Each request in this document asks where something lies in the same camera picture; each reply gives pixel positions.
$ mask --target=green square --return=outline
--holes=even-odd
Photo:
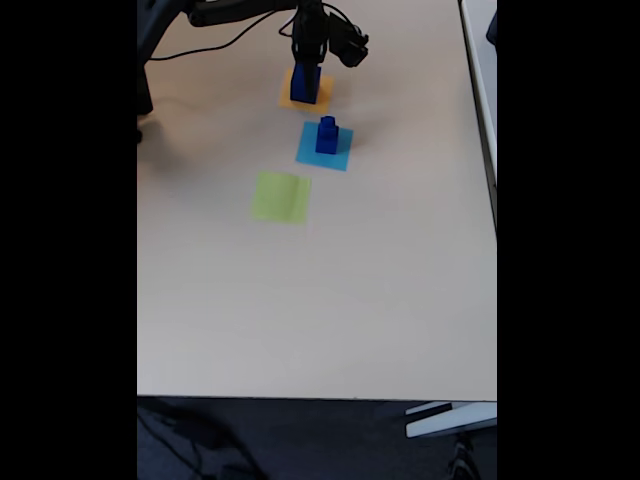
[[[310,178],[260,172],[251,214],[256,220],[305,223],[310,191]]]

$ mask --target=table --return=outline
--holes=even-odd
[[[278,13],[150,62],[137,199],[139,395],[496,400],[496,235],[458,5],[341,0],[371,37],[327,55],[347,172],[295,162]],[[177,19],[156,50],[249,22]],[[260,171],[311,177],[304,226],[254,221]]]

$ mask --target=blue paper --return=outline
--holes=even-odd
[[[353,130],[340,127],[338,134],[338,151],[335,155],[316,152],[317,136],[318,124],[314,122],[304,122],[304,129],[302,130],[302,138],[300,138],[296,161],[307,165],[332,168],[346,172],[347,164],[349,163],[349,151],[351,150]]]

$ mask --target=wire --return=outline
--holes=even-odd
[[[345,21],[345,22],[347,22],[351,28],[353,28],[354,30],[356,29],[356,26],[355,26],[353,23],[351,23],[351,20],[349,20],[349,17],[347,17],[347,16],[342,12],[342,10],[340,10],[339,8],[334,7],[333,5],[330,5],[330,4],[328,4],[328,3],[324,3],[324,2],[323,2],[323,3],[322,3],[322,5],[324,5],[324,6],[325,6],[325,7],[327,7],[327,8],[330,8],[331,10],[335,10],[336,12],[338,12],[340,15],[342,15],[342,18],[344,19],[344,21]]]
[[[296,19],[296,15],[298,15],[298,9],[297,8],[296,8],[296,11],[293,13],[293,15],[291,15],[289,20],[287,20],[285,22],[285,24],[280,27],[280,30],[278,30],[278,33],[280,35],[282,35],[283,37],[288,37],[288,38],[291,38],[293,36],[290,33],[284,33],[284,29],[287,28],[289,25],[291,25],[293,23],[293,21]]]
[[[191,450],[193,450],[193,454],[196,456],[196,469],[198,469],[198,471],[202,471],[202,454],[200,453],[200,450],[198,450],[198,446],[196,445],[196,442],[194,442],[193,440],[191,441]],[[198,480],[198,474],[194,472],[193,477],[191,477],[193,480]]]
[[[176,53],[175,55],[169,55],[168,57],[155,57],[155,58],[150,58],[149,60],[153,60],[154,62],[163,62],[165,60],[173,60],[174,58],[178,58],[178,57],[183,57],[185,55],[191,55],[192,53],[201,53],[201,52],[211,52],[213,50],[222,50],[223,48],[227,48],[230,47],[231,45],[233,45],[234,43],[236,43],[238,40],[240,40],[240,38],[247,33],[249,30],[251,30],[253,27],[255,27],[256,25],[258,25],[260,22],[262,22],[263,20],[266,20],[267,18],[269,18],[271,15],[273,15],[274,13],[278,13],[279,10],[274,10],[272,12],[267,13],[266,15],[260,17],[258,20],[256,20],[255,22],[253,22],[251,25],[249,25],[247,28],[245,28],[243,31],[241,31],[233,40],[225,43],[224,45],[219,45],[217,47],[207,47],[207,48],[199,48],[197,50],[189,50],[186,52],[182,52],[182,53]]]
[[[138,413],[138,420],[140,421],[140,424],[144,427],[144,429],[147,431],[147,433],[149,435],[151,435],[153,438],[155,438],[158,442],[160,442],[162,445],[165,446],[165,448],[167,448],[167,450],[169,450],[171,453],[173,453],[173,455],[180,460],[182,463],[184,463],[187,467],[189,467],[189,469],[195,473],[196,475],[202,477],[202,472],[200,471],[200,469],[196,468],[189,460],[187,460],[186,458],[184,458],[182,455],[180,455],[175,448],[173,448],[169,442],[167,442],[164,438],[162,438],[158,433],[154,432],[151,427],[149,427],[149,425],[147,425],[147,422],[145,422],[142,417],[140,416],[140,414]]]

